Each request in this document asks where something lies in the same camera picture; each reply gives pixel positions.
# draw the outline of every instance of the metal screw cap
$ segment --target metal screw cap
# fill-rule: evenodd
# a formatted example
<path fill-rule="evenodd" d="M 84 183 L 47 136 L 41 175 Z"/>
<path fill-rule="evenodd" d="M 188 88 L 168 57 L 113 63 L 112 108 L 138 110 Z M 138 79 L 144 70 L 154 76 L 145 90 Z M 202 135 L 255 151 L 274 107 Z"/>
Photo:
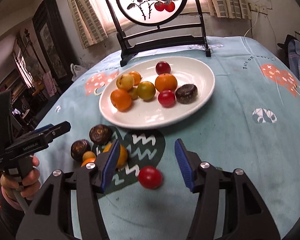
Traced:
<path fill-rule="evenodd" d="M 200 163 L 200 166 L 201 166 L 201 168 L 203 168 L 203 169 L 207 169 L 207 168 L 210 167 L 210 164 L 207 163 L 207 162 L 202 162 L 202 163 Z"/>
<path fill-rule="evenodd" d="M 243 175 L 244 174 L 244 171 L 242 169 L 236 169 L 234 171 L 237 175 Z"/>
<path fill-rule="evenodd" d="M 55 170 L 52 174 L 53 176 L 57 177 L 61 174 L 61 170 Z"/>
<path fill-rule="evenodd" d="M 87 168 L 88 170 L 91 170 L 91 169 L 93 169 L 95 166 L 96 166 L 96 165 L 95 165 L 94 163 L 88 163 L 88 164 L 86 165 L 86 168 Z"/>

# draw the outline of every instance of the sleeve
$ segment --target sleeve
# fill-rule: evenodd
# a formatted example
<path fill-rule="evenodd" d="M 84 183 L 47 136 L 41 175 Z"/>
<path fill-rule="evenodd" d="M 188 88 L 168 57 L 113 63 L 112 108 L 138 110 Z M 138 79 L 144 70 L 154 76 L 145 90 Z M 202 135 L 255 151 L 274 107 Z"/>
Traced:
<path fill-rule="evenodd" d="M 9 199 L 5 192 L 0 190 L 0 220 L 14 237 L 24 215 L 18 203 Z"/>

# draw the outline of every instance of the electrical outlet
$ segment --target electrical outlet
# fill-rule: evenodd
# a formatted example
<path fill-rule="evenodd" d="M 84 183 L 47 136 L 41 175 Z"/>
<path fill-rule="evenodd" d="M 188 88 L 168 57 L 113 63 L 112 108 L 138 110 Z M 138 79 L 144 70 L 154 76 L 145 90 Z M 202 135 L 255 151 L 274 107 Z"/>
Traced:
<path fill-rule="evenodd" d="M 259 12 L 268 15 L 268 8 L 267 8 L 267 6 L 264 5 L 264 4 L 261 4 Z"/>
<path fill-rule="evenodd" d="M 260 6 L 256 3 L 249 3 L 250 11 L 260 12 Z"/>
<path fill-rule="evenodd" d="M 264 4 L 258 5 L 256 3 L 249 3 L 249 6 L 250 6 L 250 11 L 268 14 L 267 6 Z"/>

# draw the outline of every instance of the dark green heart print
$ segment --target dark green heart print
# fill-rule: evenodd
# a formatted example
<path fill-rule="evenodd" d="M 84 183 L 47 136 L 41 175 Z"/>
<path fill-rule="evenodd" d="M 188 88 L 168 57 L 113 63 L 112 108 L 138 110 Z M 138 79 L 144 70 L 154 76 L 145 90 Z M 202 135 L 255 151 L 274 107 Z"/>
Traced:
<path fill-rule="evenodd" d="M 145 166 L 157 167 L 166 147 L 165 138 L 159 130 L 129 131 L 122 139 L 116 127 L 109 127 L 113 131 L 112 139 L 119 140 L 127 149 L 128 163 L 120 171 L 115 171 L 110 186 L 104 194 L 98 194 L 98 198 L 138 182 L 139 171 Z M 94 144 L 92 151 L 102 152 L 103 148 L 104 145 Z"/>

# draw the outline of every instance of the blue gripper pad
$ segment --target blue gripper pad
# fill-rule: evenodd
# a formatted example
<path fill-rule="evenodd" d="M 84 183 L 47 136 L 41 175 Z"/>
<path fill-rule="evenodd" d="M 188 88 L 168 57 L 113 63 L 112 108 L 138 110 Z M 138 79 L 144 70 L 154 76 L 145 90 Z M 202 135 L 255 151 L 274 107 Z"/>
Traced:
<path fill-rule="evenodd" d="M 42 132 L 42 131 L 44 131 L 44 130 L 46 130 L 46 129 L 49 129 L 49 128 L 51 128 L 51 127 L 53 127 L 53 124 L 48 124 L 48 125 L 46 125 L 46 126 L 44 126 L 44 127 L 41 127 L 41 128 L 38 128 L 38 129 L 34 130 L 34 131 L 33 131 L 33 134 L 40 133 L 40 132 Z"/>
<path fill-rule="evenodd" d="M 120 156 L 120 143 L 119 141 L 115 141 L 109 151 L 108 151 L 109 157 L 106 162 L 106 165 L 102 171 L 102 182 L 101 182 L 101 188 L 103 191 L 106 190 L 107 187 L 109 187 L 112 177 L 115 171 L 115 168 L 117 166 L 117 162 Z"/>
<path fill-rule="evenodd" d="M 178 139 L 174 143 L 174 154 L 176 155 L 179 168 L 183 177 L 183 180 L 186 184 L 186 187 L 190 189 L 191 192 L 194 190 L 194 178 L 193 171 L 189 164 L 188 158 L 186 156 L 186 148 L 183 145 L 181 139 Z"/>

